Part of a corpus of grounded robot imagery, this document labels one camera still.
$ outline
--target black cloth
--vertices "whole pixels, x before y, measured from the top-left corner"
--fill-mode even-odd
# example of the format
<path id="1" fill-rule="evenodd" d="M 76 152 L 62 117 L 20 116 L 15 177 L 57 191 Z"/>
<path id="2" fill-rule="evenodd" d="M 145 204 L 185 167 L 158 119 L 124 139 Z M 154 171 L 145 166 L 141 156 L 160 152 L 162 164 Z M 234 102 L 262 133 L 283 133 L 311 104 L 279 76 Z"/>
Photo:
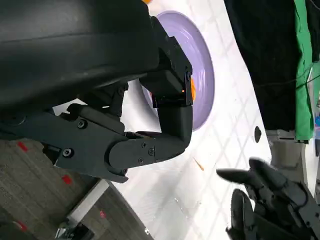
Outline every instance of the black cloth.
<path id="1" fill-rule="evenodd" d="M 320 54 L 320 0 L 305 0 L 305 6 L 311 37 L 312 62 L 317 62 Z"/>
<path id="2" fill-rule="evenodd" d="M 301 57 L 293 0 L 224 0 L 267 130 L 294 130 Z"/>

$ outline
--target gray carpet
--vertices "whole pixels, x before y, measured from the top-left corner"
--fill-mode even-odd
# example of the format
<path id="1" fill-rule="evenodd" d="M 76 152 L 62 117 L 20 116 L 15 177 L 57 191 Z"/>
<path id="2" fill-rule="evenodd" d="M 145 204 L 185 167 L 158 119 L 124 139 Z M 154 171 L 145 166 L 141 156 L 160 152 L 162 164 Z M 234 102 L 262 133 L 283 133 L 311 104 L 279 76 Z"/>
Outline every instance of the gray carpet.
<path id="1" fill-rule="evenodd" d="M 20 222 L 37 240 L 54 239 L 59 224 L 96 182 L 53 167 L 38 142 L 0 140 L 0 222 Z M 97 240 L 152 239 L 111 188 L 82 222 Z"/>

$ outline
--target black robotic arm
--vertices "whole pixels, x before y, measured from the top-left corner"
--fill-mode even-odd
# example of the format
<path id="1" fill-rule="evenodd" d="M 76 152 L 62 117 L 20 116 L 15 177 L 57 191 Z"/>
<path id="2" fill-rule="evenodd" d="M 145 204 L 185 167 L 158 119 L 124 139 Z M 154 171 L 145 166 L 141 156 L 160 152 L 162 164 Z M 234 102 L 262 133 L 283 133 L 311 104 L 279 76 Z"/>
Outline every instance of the black robotic arm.
<path id="1" fill-rule="evenodd" d="M 57 167 L 119 183 L 128 168 L 185 151 L 192 66 L 142 1 L 2 5 L 0 28 L 11 28 L 0 32 L 2 139 L 39 141 Z M 137 78 L 152 94 L 161 132 L 125 132 L 120 121 L 128 81 Z M 52 107 L 75 98 L 87 105 L 53 114 Z"/>

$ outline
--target purple plate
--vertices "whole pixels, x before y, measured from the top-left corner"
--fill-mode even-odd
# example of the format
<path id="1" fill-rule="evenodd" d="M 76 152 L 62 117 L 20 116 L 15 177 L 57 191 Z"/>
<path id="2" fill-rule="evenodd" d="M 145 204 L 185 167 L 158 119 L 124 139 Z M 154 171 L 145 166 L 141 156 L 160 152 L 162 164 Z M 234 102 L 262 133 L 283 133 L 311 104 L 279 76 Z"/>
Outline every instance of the purple plate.
<path id="1" fill-rule="evenodd" d="M 214 103 L 215 77 L 207 44 L 196 25 L 177 11 L 165 11 L 157 18 L 169 37 L 175 36 L 185 55 L 192 64 L 192 78 L 196 97 L 193 102 L 192 130 L 199 129 L 207 120 Z M 152 99 L 147 89 L 142 87 L 144 96 L 152 108 Z"/>

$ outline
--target white surface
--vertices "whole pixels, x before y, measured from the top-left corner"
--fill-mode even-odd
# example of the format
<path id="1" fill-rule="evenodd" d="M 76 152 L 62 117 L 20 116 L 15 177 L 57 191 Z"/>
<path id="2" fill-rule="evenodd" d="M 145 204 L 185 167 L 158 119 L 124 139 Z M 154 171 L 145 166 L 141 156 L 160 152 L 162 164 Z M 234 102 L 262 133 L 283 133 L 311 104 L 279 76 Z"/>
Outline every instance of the white surface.
<path id="1" fill-rule="evenodd" d="M 149 10 L 154 16 L 179 11 L 200 29 L 213 62 L 215 99 L 184 154 L 129 169 L 129 180 L 114 185 L 155 240 L 228 240 L 225 228 L 236 186 L 220 179 L 216 169 L 247 169 L 249 157 L 271 160 L 250 75 L 223 0 L 153 0 Z M 122 112 L 127 131 L 160 130 L 137 82 L 129 83 Z M 259 143 L 254 141 L 256 126 L 262 131 Z"/>

